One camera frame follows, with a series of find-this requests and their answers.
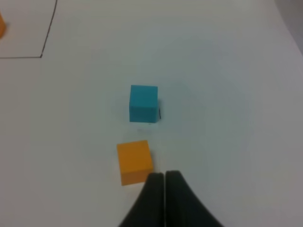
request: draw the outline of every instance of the blue cube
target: blue cube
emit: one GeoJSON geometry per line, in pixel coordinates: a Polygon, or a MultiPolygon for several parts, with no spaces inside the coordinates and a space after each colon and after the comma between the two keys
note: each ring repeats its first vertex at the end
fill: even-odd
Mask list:
{"type": "Polygon", "coordinates": [[[129,101],[129,120],[130,122],[157,122],[158,87],[132,85],[129,101]]]}

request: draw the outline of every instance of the cube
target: cube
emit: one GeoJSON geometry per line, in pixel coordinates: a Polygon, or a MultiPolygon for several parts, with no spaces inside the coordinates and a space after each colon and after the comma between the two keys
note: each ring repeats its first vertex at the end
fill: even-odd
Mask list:
{"type": "Polygon", "coordinates": [[[158,120],[158,87],[131,86],[129,121],[156,123],[158,120]]]}
{"type": "Polygon", "coordinates": [[[0,38],[2,38],[2,36],[4,35],[5,29],[6,29],[6,25],[0,14],[0,38]]]}
{"type": "Polygon", "coordinates": [[[121,183],[145,182],[153,172],[152,157],[146,140],[117,145],[121,183]]]}

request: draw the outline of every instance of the orange object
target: orange object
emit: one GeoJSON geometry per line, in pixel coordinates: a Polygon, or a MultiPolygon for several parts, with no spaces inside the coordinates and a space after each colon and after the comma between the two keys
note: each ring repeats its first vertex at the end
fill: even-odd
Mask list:
{"type": "Polygon", "coordinates": [[[0,14],[0,38],[2,38],[2,36],[4,35],[5,29],[6,29],[6,25],[4,23],[4,20],[1,16],[1,14],[0,14]]]}
{"type": "Polygon", "coordinates": [[[117,145],[121,183],[145,182],[153,172],[152,157],[146,140],[117,145]]]}

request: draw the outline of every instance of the wooden block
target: wooden block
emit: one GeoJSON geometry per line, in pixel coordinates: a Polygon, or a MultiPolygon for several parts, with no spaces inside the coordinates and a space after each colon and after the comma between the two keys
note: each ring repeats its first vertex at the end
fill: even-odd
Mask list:
{"type": "Polygon", "coordinates": [[[117,145],[122,185],[145,182],[153,172],[152,157],[146,140],[117,145]]]}
{"type": "Polygon", "coordinates": [[[0,38],[2,38],[2,36],[4,35],[5,29],[6,29],[6,25],[5,25],[4,20],[1,16],[1,13],[0,13],[0,38]]]}

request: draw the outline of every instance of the drawn line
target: drawn line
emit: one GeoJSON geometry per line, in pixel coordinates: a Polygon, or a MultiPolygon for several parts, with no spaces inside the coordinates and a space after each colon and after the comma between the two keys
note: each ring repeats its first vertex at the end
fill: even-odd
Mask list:
{"type": "Polygon", "coordinates": [[[46,34],[46,38],[45,38],[44,45],[43,45],[42,52],[41,52],[40,56],[35,56],[35,57],[33,57],[33,56],[26,56],[26,57],[0,57],[0,59],[37,59],[37,58],[42,58],[43,52],[44,52],[44,49],[45,49],[45,46],[46,46],[46,42],[47,42],[49,33],[51,31],[51,26],[53,24],[53,18],[54,18],[55,13],[56,13],[57,4],[58,4],[58,0],[56,0],[56,2],[55,2],[55,7],[53,9],[53,15],[52,15],[51,23],[50,23],[50,25],[48,27],[48,31],[47,31],[47,34],[46,34]]]}
{"type": "Polygon", "coordinates": [[[42,53],[40,55],[40,58],[42,58],[42,56],[43,56],[43,52],[44,52],[44,49],[45,49],[45,46],[46,46],[47,38],[48,38],[49,33],[51,31],[51,26],[53,24],[53,18],[55,17],[55,13],[56,13],[56,9],[57,9],[57,3],[58,3],[58,0],[56,0],[55,8],[53,9],[53,15],[52,15],[51,23],[49,24],[49,27],[48,27],[47,35],[46,35],[46,38],[45,38],[45,42],[44,42],[44,45],[43,45],[43,49],[42,49],[42,53]]]}
{"type": "Polygon", "coordinates": [[[41,58],[40,56],[37,57],[1,57],[0,59],[24,59],[24,58],[41,58]]]}

